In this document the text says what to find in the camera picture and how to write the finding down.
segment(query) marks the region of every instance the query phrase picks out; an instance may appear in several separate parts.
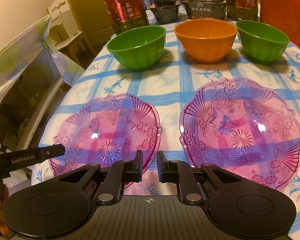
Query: pink glass plate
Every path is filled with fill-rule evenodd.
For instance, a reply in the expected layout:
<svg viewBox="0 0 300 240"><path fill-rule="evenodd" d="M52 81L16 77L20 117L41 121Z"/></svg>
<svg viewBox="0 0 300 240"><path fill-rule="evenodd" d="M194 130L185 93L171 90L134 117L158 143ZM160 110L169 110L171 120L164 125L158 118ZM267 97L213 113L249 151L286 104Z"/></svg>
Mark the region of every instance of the pink glass plate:
<svg viewBox="0 0 300 240"><path fill-rule="evenodd" d="M66 147L63 156L49 161L55 176L88 163L111 166L134 159L143 151L143 171L160 145L160 120L156 109L130 94L96 98L67 118L53 143Z"/></svg>
<svg viewBox="0 0 300 240"><path fill-rule="evenodd" d="M299 169L300 124L282 96L247 78L202 86L180 115L190 164L212 163L280 190Z"/></svg>

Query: embossed flower pattern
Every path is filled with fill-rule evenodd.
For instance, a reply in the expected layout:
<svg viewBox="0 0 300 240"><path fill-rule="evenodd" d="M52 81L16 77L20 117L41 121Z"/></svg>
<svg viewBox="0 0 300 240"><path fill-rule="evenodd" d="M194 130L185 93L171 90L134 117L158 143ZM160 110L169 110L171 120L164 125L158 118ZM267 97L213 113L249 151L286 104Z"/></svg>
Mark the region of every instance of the embossed flower pattern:
<svg viewBox="0 0 300 240"><path fill-rule="evenodd" d="M139 132L142 131L143 126L144 126L144 124L143 124L143 122L142 122L141 120L139 120L139 121L137 122L137 124L135 125L136 129L137 129Z"/></svg>
<svg viewBox="0 0 300 240"><path fill-rule="evenodd" d="M251 146L253 143L252 135L249 132L245 132L242 129L236 130L231 134L231 147L236 148L246 148Z"/></svg>
<svg viewBox="0 0 300 240"><path fill-rule="evenodd" d="M185 135L185 142L187 145L195 146L197 144L197 139L194 136L195 130L187 131Z"/></svg>
<svg viewBox="0 0 300 240"><path fill-rule="evenodd" d="M138 145L136 148L138 150L145 150L145 149L149 149L149 145L150 145L150 140L149 138L145 138L142 143L140 145Z"/></svg>
<svg viewBox="0 0 300 240"><path fill-rule="evenodd" d="M127 115L126 115L126 121L128 122L128 123L132 123L133 122L133 118L134 118L134 116L133 116L133 114L132 113L128 113Z"/></svg>
<svg viewBox="0 0 300 240"><path fill-rule="evenodd" d="M191 157L196 157L199 160L203 160L203 154L200 151L194 150L193 154L191 154Z"/></svg>
<svg viewBox="0 0 300 240"><path fill-rule="evenodd" d="M277 173L279 172L280 165L281 165L281 161L279 159L274 159L274 160L270 161L270 164L269 164L270 168L274 169L275 172L277 172Z"/></svg>
<svg viewBox="0 0 300 240"><path fill-rule="evenodd" d="M93 118L90 122L90 126L93 131L96 131L99 128L100 121L98 118Z"/></svg>
<svg viewBox="0 0 300 240"><path fill-rule="evenodd" d="M245 99L245 100L243 101L243 106L244 106L244 108L247 109L247 110L251 109L252 106L253 106L252 100L251 100L251 99Z"/></svg>
<svg viewBox="0 0 300 240"><path fill-rule="evenodd" d="M102 152L100 153L100 158L104 163L115 162L121 151L121 147L115 143L113 140L107 140L100 146Z"/></svg>
<svg viewBox="0 0 300 240"><path fill-rule="evenodd" d="M79 150L79 145L73 144L72 147L71 147L71 151L72 152L77 152L78 150Z"/></svg>
<svg viewBox="0 0 300 240"><path fill-rule="evenodd" d="M202 130L208 129L208 120L205 120L204 118L199 119L199 126Z"/></svg>
<svg viewBox="0 0 300 240"><path fill-rule="evenodd" d="M65 130L64 133L56 141L58 143L61 143L64 147L68 147L72 143L72 134L68 134L68 131Z"/></svg>
<svg viewBox="0 0 300 240"><path fill-rule="evenodd" d="M212 148L210 145L207 145L204 141L199 140L198 149L201 152L206 152L208 148Z"/></svg>
<svg viewBox="0 0 300 240"><path fill-rule="evenodd" d="M153 136L153 126L150 125L147 129L147 137L151 138Z"/></svg>
<svg viewBox="0 0 300 240"><path fill-rule="evenodd" d="M231 99L225 99L225 106L226 108L229 110L229 112L232 113L233 109L234 109L234 105L233 105L233 101Z"/></svg>
<svg viewBox="0 0 300 240"><path fill-rule="evenodd" d="M264 177L261 174L256 173L254 170L251 171L252 172L252 181L263 184L264 182Z"/></svg>
<svg viewBox="0 0 300 240"><path fill-rule="evenodd" d="M235 84L226 84L225 85L225 88L224 88L224 94L227 96L227 97L232 97L233 95L235 95L236 93L236 90L238 89L239 87L239 83L235 83Z"/></svg>
<svg viewBox="0 0 300 240"><path fill-rule="evenodd" d="M276 144L275 146L275 151L278 152L278 153L282 153L286 148L286 145L284 142L279 142Z"/></svg>
<svg viewBox="0 0 300 240"><path fill-rule="evenodd" d="M208 112L208 115L209 115L210 117L215 117L216 114L217 114L217 111L216 111L216 109L214 108L214 106L209 106L209 107L207 108L207 112Z"/></svg>
<svg viewBox="0 0 300 240"><path fill-rule="evenodd" d="M265 178L265 184L270 185L276 183L278 180L278 177L276 175L269 175Z"/></svg>
<svg viewBox="0 0 300 240"><path fill-rule="evenodd" d="M65 159L66 164L66 170L72 171L78 168L78 163L75 160L75 158L66 158Z"/></svg>
<svg viewBox="0 0 300 240"><path fill-rule="evenodd" d="M109 111L108 119L112 122L112 125L115 125L117 123L117 116L118 116L118 109Z"/></svg>
<svg viewBox="0 0 300 240"><path fill-rule="evenodd" d="M79 134L83 137L86 138L89 135L89 130L85 127L81 127L79 130Z"/></svg>
<svg viewBox="0 0 300 240"><path fill-rule="evenodd" d="M120 108L121 100L117 100L115 98L109 98L110 107L114 107L116 109Z"/></svg>
<svg viewBox="0 0 300 240"><path fill-rule="evenodd" d="M222 102L224 100L224 93L223 93L223 91L218 91L216 93L216 100L218 102Z"/></svg>
<svg viewBox="0 0 300 240"><path fill-rule="evenodd" d="M258 114L259 116L265 116L266 114L269 113L269 108L267 106L260 106L258 109Z"/></svg>
<svg viewBox="0 0 300 240"><path fill-rule="evenodd" d="M288 118L284 115L283 111L279 110L274 114L274 121L272 123L271 131L278 132L280 129L285 130L286 134L289 134L289 129L293 124L292 118Z"/></svg>

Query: green bowl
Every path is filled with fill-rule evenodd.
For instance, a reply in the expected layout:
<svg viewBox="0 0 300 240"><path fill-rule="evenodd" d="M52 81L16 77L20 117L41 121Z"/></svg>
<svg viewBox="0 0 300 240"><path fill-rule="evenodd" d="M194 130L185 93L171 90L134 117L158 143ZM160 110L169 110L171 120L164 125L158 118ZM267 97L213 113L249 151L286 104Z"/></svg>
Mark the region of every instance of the green bowl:
<svg viewBox="0 0 300 240"><path fill-rule="evenodd" d="M107 50L125 67L133 71L148 70L160 60L166 41L161 26L135 28L114 37Z"/></svg>
<svg viewBox="0 0 300 240"><path fill-rule="evenodd" d="M242 20L236 26L245 53L257 63L272 64L290 42L285 33L265 23Z"/></svg>

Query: blue checkered tablecloth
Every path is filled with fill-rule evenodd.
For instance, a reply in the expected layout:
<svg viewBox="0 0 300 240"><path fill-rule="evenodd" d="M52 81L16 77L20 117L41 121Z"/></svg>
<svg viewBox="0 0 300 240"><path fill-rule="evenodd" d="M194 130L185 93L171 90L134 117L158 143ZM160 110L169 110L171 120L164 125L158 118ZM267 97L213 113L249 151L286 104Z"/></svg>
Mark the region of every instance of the blue checkered tablecloth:
<svg viewBox="0 0 300 240"><path fill-rule="evenodd" d="M156 24L151 12L149 21ZM188 19L180 8L179 20ZM246 77L280 93L296 112L300 122L300 49L290 43L275 65L255 64L242 55L238 37L226 58L214 65L204 65L188 60L174 34L178 23L164 25L167 30L165 53L151 70L134 73L123 67L104 47L85 73L75 82L63 102L50 119L42 136L40 146L53 144L53 137L70 115L76 113L88 101L109 94L131 93L157 109L162 126L160 150L167 159L186 161L179 142L179 116L181 109L194 96L196 90L211 81L222 78ZM33 170L32 184L51 178L48 161ZM134 183L126 193L134 195L174 194L175 186L161 184L157 179L154 161L144 173L142 182ZM300 240L300 169L294 180L282 190L297 207L297 218L290 231L293 239Z"/></svg>

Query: door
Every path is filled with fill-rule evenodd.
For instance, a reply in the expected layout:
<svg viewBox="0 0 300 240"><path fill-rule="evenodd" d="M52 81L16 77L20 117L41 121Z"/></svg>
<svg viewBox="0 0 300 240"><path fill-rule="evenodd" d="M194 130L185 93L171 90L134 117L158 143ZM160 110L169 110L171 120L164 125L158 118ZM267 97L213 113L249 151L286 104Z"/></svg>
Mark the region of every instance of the door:
<svg viewBox="0 0 300 240"><path fill-rule="evenodd" d="M78 25L92 46L106 43L114 34L103 0L69 0Z"/></svg>

